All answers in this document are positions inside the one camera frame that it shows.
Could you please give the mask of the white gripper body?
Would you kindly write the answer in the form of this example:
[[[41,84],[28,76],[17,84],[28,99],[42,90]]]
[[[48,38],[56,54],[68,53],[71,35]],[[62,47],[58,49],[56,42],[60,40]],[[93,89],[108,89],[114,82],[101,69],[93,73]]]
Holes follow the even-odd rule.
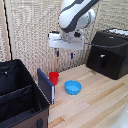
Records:
[[[84,45],[84,37],[81,31],[52,32],[49,34],[49,46],[53,48],[82,50]]]

